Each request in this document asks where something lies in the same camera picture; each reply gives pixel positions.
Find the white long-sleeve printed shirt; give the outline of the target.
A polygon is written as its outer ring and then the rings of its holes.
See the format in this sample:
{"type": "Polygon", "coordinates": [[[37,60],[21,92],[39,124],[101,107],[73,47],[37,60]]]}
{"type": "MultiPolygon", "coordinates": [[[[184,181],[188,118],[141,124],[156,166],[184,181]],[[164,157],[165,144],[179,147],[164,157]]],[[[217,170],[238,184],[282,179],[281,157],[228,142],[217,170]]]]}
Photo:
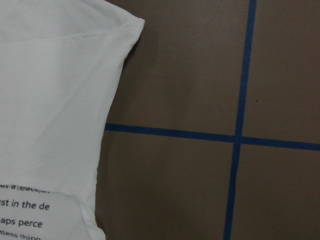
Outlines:
{"type": "Polygon", "coordinates": [[[102,138],[144,24],[105,0],[1,1],[1,239],[106,238],[102,138]]]}

